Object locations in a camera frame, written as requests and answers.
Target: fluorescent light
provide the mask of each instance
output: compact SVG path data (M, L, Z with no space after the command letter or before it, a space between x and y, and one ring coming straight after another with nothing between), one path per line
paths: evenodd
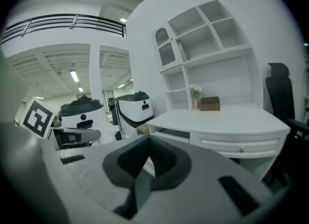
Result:
M75 82L79 82L76 72L74 70L70 70L70 74Z

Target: metal railing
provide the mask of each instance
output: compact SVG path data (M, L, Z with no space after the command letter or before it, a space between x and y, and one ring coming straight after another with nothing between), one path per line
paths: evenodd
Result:
M90 28L126 37L126 26L120 22L86 14L48 14L9 26L1 44L27 33L51 28Z

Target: white desk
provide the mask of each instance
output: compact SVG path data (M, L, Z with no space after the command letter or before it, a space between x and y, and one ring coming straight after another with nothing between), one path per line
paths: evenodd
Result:
M221 111L170 110L147 122L150 134L215 150L260 179L267 173L290 128L253 104L223 105ZM160 132L161 128L190 133L190 138Z

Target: arched cabinet door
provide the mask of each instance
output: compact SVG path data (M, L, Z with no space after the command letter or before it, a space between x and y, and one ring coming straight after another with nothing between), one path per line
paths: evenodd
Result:
M153 32L153 40L160 72L182 64L175 35L168 24L160 26Z

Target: black office chair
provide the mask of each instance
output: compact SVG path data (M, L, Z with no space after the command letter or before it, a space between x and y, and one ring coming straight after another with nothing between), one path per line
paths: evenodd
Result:
M274 116L286 123L291 128L291 132L286 138L280 155L270 169L273 176L268 185L271 186L278 178L282 186L285 186L284 172L292 179L302 173L308 145L305 136L309 134L309 126L294 119L293 91L288 68L282 63L269 63L269 65L271 66L271 77L266 78L266 86Z

